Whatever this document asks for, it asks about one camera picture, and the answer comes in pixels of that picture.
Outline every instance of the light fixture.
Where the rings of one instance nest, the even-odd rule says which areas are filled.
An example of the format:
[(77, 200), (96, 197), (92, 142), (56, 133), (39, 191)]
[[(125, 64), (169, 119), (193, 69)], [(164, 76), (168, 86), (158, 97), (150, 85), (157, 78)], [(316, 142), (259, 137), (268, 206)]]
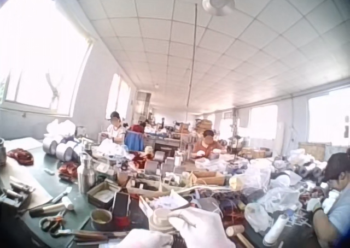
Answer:
[(214, 16), (226, 16), (235, 8), (234, 0), (203, 0), (203, 9)]

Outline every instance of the hammer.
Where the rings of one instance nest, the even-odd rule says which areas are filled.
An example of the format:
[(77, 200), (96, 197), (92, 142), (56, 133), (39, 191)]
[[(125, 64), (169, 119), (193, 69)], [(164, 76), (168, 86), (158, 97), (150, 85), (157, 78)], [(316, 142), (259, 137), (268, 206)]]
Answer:
[(44, 214), (49, 214), (52, 212), (60, 211), (60, 210), (62, 210), (62, 208), (70, 210), (70, 211), (74, 210), (74, 205), (71, 202), (71, 200), (69, 200), (69, 198), (67, 196), (64, 196), (62, 198), (61, 203), (48, 205), (45, 207), (40, 207), (40, 208), (35, 208), (33, 210), (30, 210), (29, 215), (31, 217), (38, 217), (38, 216), (42, 216)]

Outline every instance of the white glove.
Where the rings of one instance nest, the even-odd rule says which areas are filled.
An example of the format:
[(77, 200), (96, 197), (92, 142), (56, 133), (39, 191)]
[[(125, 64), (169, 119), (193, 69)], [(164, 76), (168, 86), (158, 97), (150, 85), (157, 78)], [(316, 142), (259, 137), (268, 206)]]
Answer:
[(225, 234), (219, 214), (189, 207), (169, 214), (169, 222), (180, 231), (188, 248), (235, 248)]
[(205, 154), (206, 153), (204, 151), (198, 151), (197, 152), (197, 156), (200, 156), (200, 157), (204, 156)]
[(321, 202), (319, 201), (319, 198), (311, 198), (307, 202), (307, 211), (315, 211), (318, 207), (321, 207)]
[(221, 153), (221, 149), (214, 149), (213, 153)]
[(171, 248), (172, 243), (173, 236), (170, 234), (144, 229), (133, 229), (123, 241), (117, 245), (117, 248)]

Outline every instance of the stainless steel bottle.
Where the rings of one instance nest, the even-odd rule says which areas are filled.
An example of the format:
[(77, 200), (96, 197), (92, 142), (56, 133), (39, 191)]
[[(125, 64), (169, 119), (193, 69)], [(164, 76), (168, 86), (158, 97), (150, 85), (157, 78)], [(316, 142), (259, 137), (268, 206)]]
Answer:
[(79, 192), (87, 193), (95, 184), (95, 172), (91, 165), (91, 157), (82, 153), (80, 155), (81, 165), (77, 169)]
[(5, 140), (0, 138), (0, 169), (6, 165), (6, 148), (4, 143)]

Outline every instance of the window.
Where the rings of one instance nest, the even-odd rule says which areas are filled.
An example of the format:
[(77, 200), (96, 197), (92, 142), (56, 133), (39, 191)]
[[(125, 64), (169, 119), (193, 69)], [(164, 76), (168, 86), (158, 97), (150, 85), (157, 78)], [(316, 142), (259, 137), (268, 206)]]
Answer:
[(207, 120), (212, 122), (212, 127), (214, 127), (214, 123), (215, 123), (215, 114), (210, 114), (207, 117)]
[(232, 125), (233, 125), (232, 112), (228, 111), (227, 113), (223, 113), (223, 118), (220, 121), (220, 139), (229, 140), (232, 137)]
[(118, 100), (118, 89), (119, 89), (120, 77), (118, 74), (113, 75), (112, 84), (110, 85), (107, 108), (106, 108), (106, 119), (110, 118), (110, 114), (116, 110), (116, 102)]
[(249, 134), (256, 139), (275, 139), (277, 131), (277, 105), (250, 110)]
[(350, 88), (308, 101), (308, 141), (349, 146)]
[(121, 119), (126, 118), (127, 106), (129, 104), (130, 97), (130, 87), (124, 81), (121, 81), (120, 91), (118, 96), (118, 103), (116, 105), (116, 110), (120, 115)]
[(3, 107), (70, 114), (89, 42), (52, 0), (9, 0), (0, 21)]

